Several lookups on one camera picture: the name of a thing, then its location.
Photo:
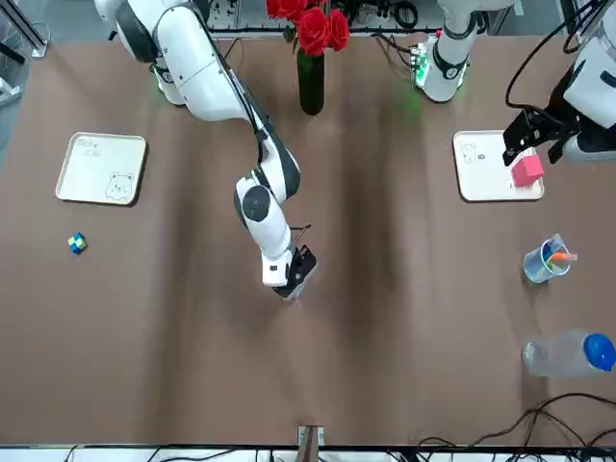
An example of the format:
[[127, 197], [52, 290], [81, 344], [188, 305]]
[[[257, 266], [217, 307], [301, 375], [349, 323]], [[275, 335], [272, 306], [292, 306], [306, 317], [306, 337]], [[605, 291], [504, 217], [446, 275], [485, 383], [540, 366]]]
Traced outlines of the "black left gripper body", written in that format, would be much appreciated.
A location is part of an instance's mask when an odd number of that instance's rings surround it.
[[579, 129], [579, 120], [566, 116], [564, 121], [535, 110], [521, 110], [503, 133], [506, 145], [539, 145], [566, 139]]

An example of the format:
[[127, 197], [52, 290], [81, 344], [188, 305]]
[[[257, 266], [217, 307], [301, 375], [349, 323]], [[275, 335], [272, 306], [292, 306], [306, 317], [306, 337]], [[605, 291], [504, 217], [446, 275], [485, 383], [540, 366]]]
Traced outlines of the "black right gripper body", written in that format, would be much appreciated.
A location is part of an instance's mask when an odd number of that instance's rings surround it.
[[287, 283], [284, 286], [274, 287], [273, 290], [284, 300], [298, 298], [317, 265], [317, 257], [306, 244], [296, 247], [293, 259], [285, 270]]

